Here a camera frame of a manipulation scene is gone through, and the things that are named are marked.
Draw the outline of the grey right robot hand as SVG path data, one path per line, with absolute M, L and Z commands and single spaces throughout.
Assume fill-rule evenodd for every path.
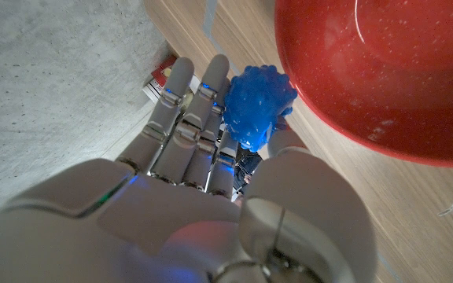
M 88 160 L 0 209 L 0 282 L 371 282 L 374 231 L 351 185 L 285 121 L 274 66 L 227 78 L 215 56 L 190 106 L 179 58 L 115 159 Z

